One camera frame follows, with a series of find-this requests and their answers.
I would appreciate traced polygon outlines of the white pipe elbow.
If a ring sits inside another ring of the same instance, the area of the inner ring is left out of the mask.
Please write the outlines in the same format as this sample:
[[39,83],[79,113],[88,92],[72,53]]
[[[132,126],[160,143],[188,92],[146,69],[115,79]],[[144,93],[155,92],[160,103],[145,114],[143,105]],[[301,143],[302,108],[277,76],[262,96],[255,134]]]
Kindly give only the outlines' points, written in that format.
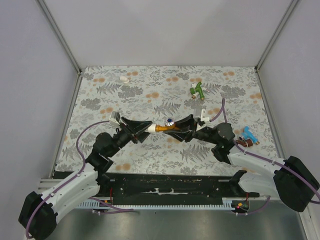
[[154,124],[151,124],[148,128],[147,128],[147,132],[148,133],[156,133],[157,132],[157,125],[154,123]]

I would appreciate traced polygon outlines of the orange water faucet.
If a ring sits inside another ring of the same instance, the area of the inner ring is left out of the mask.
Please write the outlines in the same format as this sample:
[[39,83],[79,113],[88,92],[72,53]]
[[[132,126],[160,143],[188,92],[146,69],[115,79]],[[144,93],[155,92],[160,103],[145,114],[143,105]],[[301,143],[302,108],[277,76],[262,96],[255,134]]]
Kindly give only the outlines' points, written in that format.
[[171,131],[171,130],[179,130],[180,128],[176,126],[176,122],[173,118],[169,117],[166,119],[164,125],[156,125],[155,126],[155,132],[165,132],[165,131]]

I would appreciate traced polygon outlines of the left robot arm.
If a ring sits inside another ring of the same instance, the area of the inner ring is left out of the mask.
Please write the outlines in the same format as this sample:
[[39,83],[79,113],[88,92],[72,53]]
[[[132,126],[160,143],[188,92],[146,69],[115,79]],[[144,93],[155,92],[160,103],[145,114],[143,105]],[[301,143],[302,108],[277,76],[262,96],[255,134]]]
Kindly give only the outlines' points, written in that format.
[[42,193],[32,191],[25,197],[18,222],[24,227],[28,240],[45,240],[80,203],[96,194],[106,196],[110,192],[106,172],[114,163],[111,157],[129,142],[142,143],[157,131],[156,124],[148,120],[122,117],[116,123],[115,134],[102,132],[96,136],[88,156],[82,153],[78,143],[75,145],[82,164],[69,176]]

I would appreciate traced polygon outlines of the white pipe elbow far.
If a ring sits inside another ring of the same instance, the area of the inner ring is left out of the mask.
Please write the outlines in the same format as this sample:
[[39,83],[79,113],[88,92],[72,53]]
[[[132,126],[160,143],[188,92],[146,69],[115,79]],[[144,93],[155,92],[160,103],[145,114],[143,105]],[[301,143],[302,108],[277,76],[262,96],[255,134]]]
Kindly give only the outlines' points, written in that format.
[[121,76],[120,78],[119,78],[119,80],[120,81],[122,81],[123,83],[128,83],[130,80],[127,78],[127,77],[125,77],[125,76]]

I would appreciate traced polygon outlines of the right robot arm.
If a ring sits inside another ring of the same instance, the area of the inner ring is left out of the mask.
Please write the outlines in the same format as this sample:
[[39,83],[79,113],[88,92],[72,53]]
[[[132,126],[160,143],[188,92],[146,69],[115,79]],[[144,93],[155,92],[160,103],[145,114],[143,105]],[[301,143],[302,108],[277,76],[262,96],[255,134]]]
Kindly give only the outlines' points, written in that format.
[[178,141],[187,143],[197,139],[214,144],[211,151],[219,162],[253,171],[236,173],[236,180],[229,184],[229,191],[235,197],[245,192],[275,197],[301,213],[319,194],[319,182],[299,158],[269,158],[244,148],[235,141],[230,123],[209,127],[198,117],[189,115],[178,121],[169,118],[165,125],[169,128],[165,134]]

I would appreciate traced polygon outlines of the green water faucet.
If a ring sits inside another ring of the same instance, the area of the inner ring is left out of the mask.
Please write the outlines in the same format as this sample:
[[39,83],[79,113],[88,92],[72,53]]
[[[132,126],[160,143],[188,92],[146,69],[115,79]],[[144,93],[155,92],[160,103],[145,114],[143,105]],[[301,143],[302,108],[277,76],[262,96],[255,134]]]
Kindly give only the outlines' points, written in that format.
[[193,99],[196,99],[197,97],[199,97],[201,100],[204,99],[204,94],[201,85],[201,82],[198,82],[197,84],[194,83],[189,89],[189,92]]

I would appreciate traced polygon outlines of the blue water faucet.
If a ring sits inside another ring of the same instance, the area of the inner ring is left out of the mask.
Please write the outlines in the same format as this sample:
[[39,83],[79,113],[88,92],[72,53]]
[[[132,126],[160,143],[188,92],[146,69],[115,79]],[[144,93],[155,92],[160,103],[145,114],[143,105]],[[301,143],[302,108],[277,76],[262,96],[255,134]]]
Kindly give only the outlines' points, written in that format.
[[250,128],[248,126],[245,126],[243,128],[243,132],[239,135],[238,139],[243,142],[246,140],[251,140],[252,143],[255,145],[260,144],[258,138],[253,135],[253,133],[250,131]]

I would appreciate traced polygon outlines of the brown water faucet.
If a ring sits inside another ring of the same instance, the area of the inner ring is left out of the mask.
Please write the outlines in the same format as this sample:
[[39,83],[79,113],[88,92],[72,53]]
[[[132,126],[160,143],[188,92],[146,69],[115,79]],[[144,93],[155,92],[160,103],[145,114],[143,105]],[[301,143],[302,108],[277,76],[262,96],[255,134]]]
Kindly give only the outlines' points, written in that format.
[[247,139],[247,140],[244,140],[244,141],[236,140],[236,143],[238,145],[241,145],[241,146],[245,147],[245,148],[249,148],[249,147],[252,147],[254,145],[254,143],[252,142],[251,139]]

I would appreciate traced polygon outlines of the floral table mat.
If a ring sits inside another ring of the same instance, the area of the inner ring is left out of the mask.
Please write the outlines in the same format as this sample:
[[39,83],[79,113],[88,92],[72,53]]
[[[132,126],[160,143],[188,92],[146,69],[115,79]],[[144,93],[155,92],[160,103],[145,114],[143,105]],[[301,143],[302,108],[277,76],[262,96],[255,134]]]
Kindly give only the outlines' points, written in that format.
[[[128,83],[120,77],[129,79]],[[204,101],[193,99],[190,88],[201,82],[209,90]],[[130,120],[164,125],[205,109],[213,124],[228,120],[239,135],[248,126],[259,144],[252,150],[270,158],[277,150],[270,129],[256,71],[232,66],[92,66],[82,73],[57,172],[72,172],[91,153],[98,134],[114,134],[108,120],[112,112]],[[163,133],[151,134],[143,143],[127,144],[113,158],[112,172],[168,175],[231,176],[238,168],[217,161],[213,145],[200,140],[180,142]]]

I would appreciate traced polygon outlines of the white green faucet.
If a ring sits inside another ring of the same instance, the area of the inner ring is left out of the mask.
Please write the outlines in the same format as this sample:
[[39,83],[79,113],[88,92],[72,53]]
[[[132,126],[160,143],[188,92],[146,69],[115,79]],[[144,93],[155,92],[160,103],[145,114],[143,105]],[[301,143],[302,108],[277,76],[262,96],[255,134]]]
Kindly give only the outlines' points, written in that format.
[[197,88],[194,94],[195,98],[199,98],[201,101],[205,100],[205,93],[209,93],[208,89],[204,88]]

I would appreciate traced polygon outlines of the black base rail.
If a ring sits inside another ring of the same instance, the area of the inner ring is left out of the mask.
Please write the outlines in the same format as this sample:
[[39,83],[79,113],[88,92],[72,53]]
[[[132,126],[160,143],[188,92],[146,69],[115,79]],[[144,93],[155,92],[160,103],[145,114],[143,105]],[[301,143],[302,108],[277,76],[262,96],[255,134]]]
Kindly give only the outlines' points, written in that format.
[[218,198],[256,198],[245,192],[231,176],[108,173],[98,197],[128,197],[146,194],[213,195]]

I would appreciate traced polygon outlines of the left aluminium frame post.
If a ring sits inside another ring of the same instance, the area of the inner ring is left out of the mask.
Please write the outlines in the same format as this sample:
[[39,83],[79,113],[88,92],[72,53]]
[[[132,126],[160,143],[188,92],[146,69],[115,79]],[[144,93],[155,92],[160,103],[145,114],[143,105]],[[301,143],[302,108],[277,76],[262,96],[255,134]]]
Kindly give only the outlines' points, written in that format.
[[72,64],[72,67],[74,68],[76,73],[78,75],[80,75],[82,72],[82,68],[80,67],[74,54],[72,53],[72,50],[69,47],[65,37],[63,36],[63,33],[60,30],[60,28],[59,28],[53,14],[51,13],[46,1],[45,0],[36,0],[36,3],[38,4],[39,8],[43,12],[44,17],[46,18],[50,28],[53,30],[53,33],[56,36],[57,40],[59,41],[63,51],[66,53],[70,63]]

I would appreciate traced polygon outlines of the aluminium frame post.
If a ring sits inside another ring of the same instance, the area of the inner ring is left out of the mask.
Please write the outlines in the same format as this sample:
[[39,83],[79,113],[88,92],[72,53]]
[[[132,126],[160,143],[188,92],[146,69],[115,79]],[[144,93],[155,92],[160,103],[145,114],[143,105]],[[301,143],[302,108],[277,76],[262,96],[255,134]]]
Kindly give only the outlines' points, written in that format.
[[65,37],[63,36],[63,33],[60,30],[60,28],[59,28],[53,14],[51,13],[46,1],[45,0],[36,0],[36,3],[38,4],[39,8],[43,12],[44,17],[46,18],[50,28],[53,30],[53,33],[56,36],[57,40],[59,41],[63,51],[66,53],[70,63],[72,64],[72,67],[74,68],[76,73],[78,75],[80,75],[82,72],[82,68],[80,67],[74,54],[72,53],[72,50],[69,47]]
[[280,37],[282,31],[284,30],[285,26],[289,22],[292,14],[294,13],[295,9],[299,5],[300,0],[291,0],[288,7],[286,8],[283,16],[281,17],[279,23],[277,24],[271,38],[269,39],[262,55],[260,56],[257,64],[255,65],[255,71],[258,73],[263,66],[264,62],[266,61],[268,55],[270,54],[271,50],[273,49],[274,45],[276,44],[278,38]]

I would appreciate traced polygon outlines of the right aluminium frame post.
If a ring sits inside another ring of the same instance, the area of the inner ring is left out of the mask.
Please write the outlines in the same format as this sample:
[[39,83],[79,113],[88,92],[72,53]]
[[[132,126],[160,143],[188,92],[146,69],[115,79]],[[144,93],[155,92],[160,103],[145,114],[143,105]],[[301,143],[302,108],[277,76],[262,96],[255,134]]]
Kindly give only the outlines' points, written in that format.
[[263,66],[264,62],[266,61],[268,55],[270,54],[271,50],[273,49],[274,45],[276,44],[278,38],[280,37],[282,31],[284,30],[285,26],[289,22],[292,14],[294,13],[295,9],[299,5],[300,0],[291,0],[288,7],[286,8],[283,16],[281,17],[279,23],[277,24],[271,38],[269,39],[262,55],[260,56],[257,64],[255,65],[255,71],[258,73]]

